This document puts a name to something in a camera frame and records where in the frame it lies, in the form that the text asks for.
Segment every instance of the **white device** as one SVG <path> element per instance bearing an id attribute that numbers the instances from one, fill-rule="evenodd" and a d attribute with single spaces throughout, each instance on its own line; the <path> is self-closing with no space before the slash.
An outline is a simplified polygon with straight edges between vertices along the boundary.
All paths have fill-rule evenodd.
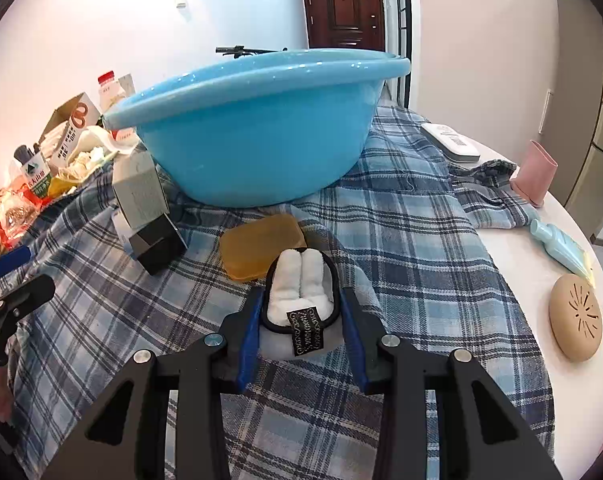
<path id="1" fill-rule="evenodd" d="M 422 129 L 443 154 L 455 162 L 477 162 L 479 152 L 468 139 L 445 124 L 424 123 Z"/>
<path id="2" fill-rule="evenodd" d="M 115 161 L 113 190 L 133 232 L 163 214 L 168 216 L 168 203 L 149 152 L 133 153 Z"/>

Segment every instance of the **wall outlet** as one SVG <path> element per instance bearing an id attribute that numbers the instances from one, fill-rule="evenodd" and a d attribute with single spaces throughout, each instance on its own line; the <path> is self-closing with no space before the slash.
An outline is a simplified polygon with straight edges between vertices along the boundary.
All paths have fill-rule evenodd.
<path id="1" fill-rule="evenodd" d="M 185 9 L 186 8 L 186 0 L 175 0 L 175 6 L 178 9 Z"/>
<path id="2" fill-rule="evenodd" d="M 543 111 L 541 112 L 541 122 L 539 123 L 539 134 L 543 135 L 543 127 L 546 124 L 546 116 L 548 115 L 548 108 L 550 108 L 550 103 L 552 102 L 553 92 L 551 89 L 548 89 L 546 92 L 546 101 L 543 104 Z"/>

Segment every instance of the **blue plaid fabric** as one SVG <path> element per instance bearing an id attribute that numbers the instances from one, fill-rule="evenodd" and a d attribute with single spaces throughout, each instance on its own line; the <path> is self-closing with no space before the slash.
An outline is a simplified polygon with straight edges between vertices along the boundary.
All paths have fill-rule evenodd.
<path id="1" fill-rule="evenodd" d="M 419 132 L 422 122 L 406 110 L 380 107 L 355 167 L 292 203 L 243 210 L 205 206 L 162 174 L 171 217 L 188 250 L 156 276 L 122 251 L 111 220 L 116 201 L 110 168 L 47 208 L 24 237 L 34 259 L 0 282 L 6 291 L 45 272 L 57 287 L 53 300 L 21 323 L 11 370 L 13 422 L 21 437 L 16 457 L 27 476 L 42 474 L 136 350 L 184 349 L 242 306 L 250 286 L 224 273 L 220 235 L 276 212 L 297 218 L 307 244 L 334 259 L 343 285 L 355 287 L 361 304 L 388 330 L 428 351 L 468 348 L 552 453 L 552 391 L 541 353 L 473 228 L 476 212 L 464 211 L 481 189 L 461 192 L 462 207 L 448 164 Z M 502 219 L 526 215 L 514 201 L 503 204 L 508 213 L 495 210 Z M 371 477 L 382 398 L 358 392 L 343 346 L 294 362 L 260 358 L 245 394 L 222 402 L 234 479 Z M 173 399 L 167 478 L 174 473 L 175 408 Z M 436 478 L 432 397 L 428 408 L 429 477 Z"/>
<path id="2" fill-rule="evenodd" d="M 510 229 L 539 219 L 535 208 L 510 187 L 516 169 L 507 160 L 489 160 L 472 169 L 449 163 L 455 196 L 473 227 Z"/>

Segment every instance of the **light blue bottle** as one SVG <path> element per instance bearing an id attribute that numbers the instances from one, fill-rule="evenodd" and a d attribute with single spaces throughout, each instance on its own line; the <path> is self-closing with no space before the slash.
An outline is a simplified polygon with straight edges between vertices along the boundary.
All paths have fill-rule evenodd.
<path id="1" fill-rule="evenodd" d="M 546 252 L 560 264 L 595 286 L 590 257 L 565 232 L 553 224 L 544 224 L 534 219 L 531 222 L 531 235 L 542 242 Z"/>

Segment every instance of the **folded towel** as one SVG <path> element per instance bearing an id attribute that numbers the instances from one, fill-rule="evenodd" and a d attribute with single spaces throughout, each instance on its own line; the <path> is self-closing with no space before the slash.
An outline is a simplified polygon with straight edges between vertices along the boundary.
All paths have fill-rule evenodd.
<path id="1" fill-rule="evenodd" d="M 288 312 L 317 307 L 321 320 L 333 312 L 333 302 L 323 285 L 324 260 L 315 249 L 303 253 L 287 249 L 280 254 L 273 276 L 268 301 L 268 320 L 279 326 L 290 326 Z"/>

